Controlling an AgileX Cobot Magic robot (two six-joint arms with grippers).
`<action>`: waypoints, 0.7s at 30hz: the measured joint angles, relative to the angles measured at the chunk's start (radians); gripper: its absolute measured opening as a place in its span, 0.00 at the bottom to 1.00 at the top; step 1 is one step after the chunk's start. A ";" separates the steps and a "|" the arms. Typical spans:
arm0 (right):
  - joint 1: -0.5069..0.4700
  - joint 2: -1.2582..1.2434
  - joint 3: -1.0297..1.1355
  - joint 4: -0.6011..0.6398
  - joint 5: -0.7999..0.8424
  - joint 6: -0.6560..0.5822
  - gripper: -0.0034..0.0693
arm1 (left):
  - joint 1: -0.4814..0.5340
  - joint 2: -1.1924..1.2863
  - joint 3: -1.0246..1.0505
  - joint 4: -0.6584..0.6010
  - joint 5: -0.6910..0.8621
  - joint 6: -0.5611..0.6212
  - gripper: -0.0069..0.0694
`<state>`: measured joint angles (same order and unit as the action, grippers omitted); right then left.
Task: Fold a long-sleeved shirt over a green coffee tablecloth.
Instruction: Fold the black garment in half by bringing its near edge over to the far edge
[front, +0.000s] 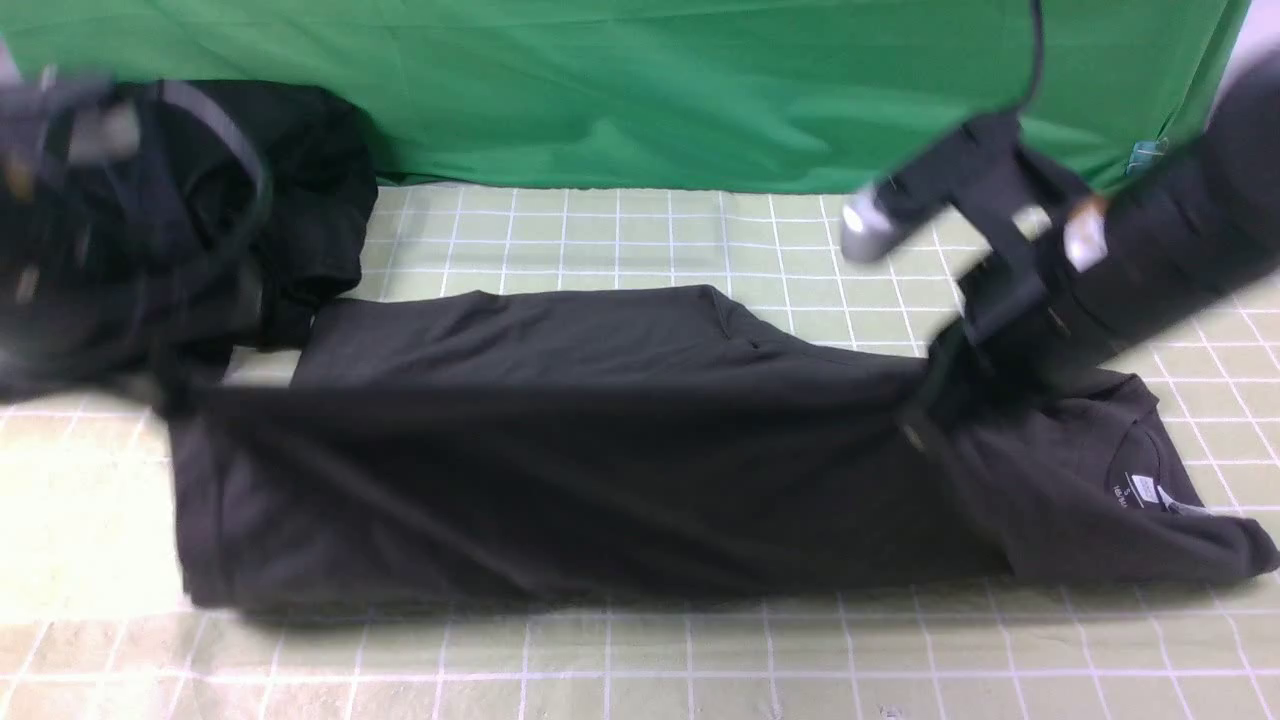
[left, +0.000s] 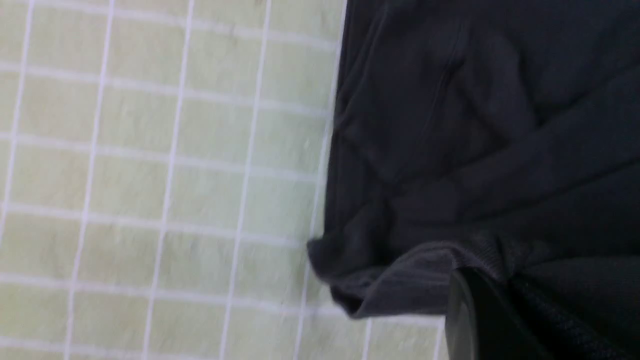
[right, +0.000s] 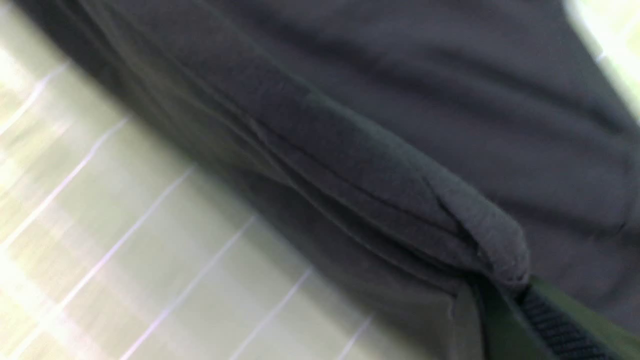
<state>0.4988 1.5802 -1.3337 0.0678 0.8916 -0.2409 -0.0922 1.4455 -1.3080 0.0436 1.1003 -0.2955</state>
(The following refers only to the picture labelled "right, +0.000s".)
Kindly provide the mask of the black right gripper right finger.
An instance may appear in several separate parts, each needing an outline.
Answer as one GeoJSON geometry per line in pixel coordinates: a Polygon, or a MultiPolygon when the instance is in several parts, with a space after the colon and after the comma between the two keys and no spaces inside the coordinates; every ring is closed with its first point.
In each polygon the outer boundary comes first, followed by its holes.
{"type": "Polygon", "coordinates": [[[553,360],[638,360],[638,335],[622,329],[536,276],[519,307],[553,360]]]}

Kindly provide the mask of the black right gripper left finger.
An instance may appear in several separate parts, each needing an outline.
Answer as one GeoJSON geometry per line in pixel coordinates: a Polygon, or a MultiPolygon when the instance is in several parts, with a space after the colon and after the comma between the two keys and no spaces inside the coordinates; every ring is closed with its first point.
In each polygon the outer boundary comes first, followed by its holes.
{"type": "Polygon", "coordinates": [[[484,349],[489,360],[557,360],[558,354],[531,317],[553,313],[538,298],[531,310],[528,287],[509,289],[483,275],[471,275],[470,285],[480,310],[484,349]]]}

